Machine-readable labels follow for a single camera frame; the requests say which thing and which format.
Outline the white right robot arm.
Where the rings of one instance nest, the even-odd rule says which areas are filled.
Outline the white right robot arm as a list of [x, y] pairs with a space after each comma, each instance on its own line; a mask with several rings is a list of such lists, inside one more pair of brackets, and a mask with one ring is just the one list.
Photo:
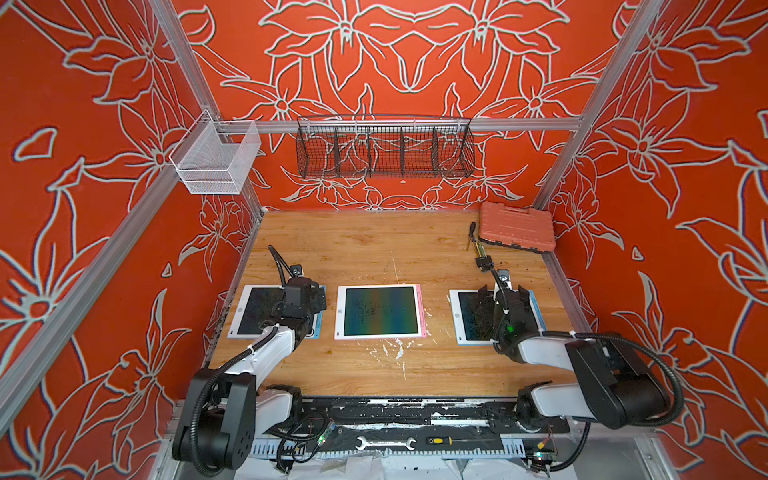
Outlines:
[[490, 341], [508, 359], [574, 374], [570, 384], [543, 381], [519, 390], [515, 418], [535, 431], [552, 418], [572, 418], [617, 430], [660, 427], [683, 411], [682, 382], [654, 351], [619, 334], [545, 328], [530, 291], [512, 288], [496, 269], [482, 312], [491, 316]]

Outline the blue tablet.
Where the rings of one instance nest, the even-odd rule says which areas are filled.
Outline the blue tablet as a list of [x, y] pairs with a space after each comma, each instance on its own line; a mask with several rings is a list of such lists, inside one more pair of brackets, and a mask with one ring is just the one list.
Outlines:
[[254, 340], [276, 315], [276, 305], [285, 297], [280, 285], [246, 285], [235, 308], [228, 339]]
[[[451, 290], [449, 292], [452, 318], [454, 322], [456, 341], [461, 346], [493, 346], [492, 342], [484, 337], [481, 332], [480, 322], [476, 319], [476, 307], [478, 306], [479, 290]], [[539, 324], [539, 331], [544, 329], [541, 325], [540, 309], [535, 295], [530, 292], [531, 304]], [[509, 350], [511, 348], [495, 348], [497, 350]]]

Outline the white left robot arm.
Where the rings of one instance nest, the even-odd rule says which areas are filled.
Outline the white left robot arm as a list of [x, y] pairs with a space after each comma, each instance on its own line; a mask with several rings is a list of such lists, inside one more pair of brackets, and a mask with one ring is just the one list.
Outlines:
[[218, 368], [202, 368], [193, 376], [173, 436], [173, 459], [204, 478], [240, 468], [262, 434], [278, 439], [277, 468], [287, 472], [302, 462], [300, 452], [314, 456], [333, 429], [327, 413], [304, 412], [299, 388], [261, 386], [313, 333], [315, 317], [327, 308], [324, 290], [300, 265], [288, 264], [274, 246], [268, 250], [280, 277], [280, 298], [250, 345]]

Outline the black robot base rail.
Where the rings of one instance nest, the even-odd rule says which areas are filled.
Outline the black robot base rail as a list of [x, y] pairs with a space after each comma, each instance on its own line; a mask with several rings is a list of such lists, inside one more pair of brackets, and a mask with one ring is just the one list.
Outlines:
[[286, 428], [303, 416], [320, 421], [327, 416], [338, 426], [364, 429], [456, 427], [496, 434], [566, 434], [568, 422], [549, 419], [543, 427], [522, 427], [514, 397], [305, 396], [279, 426]]

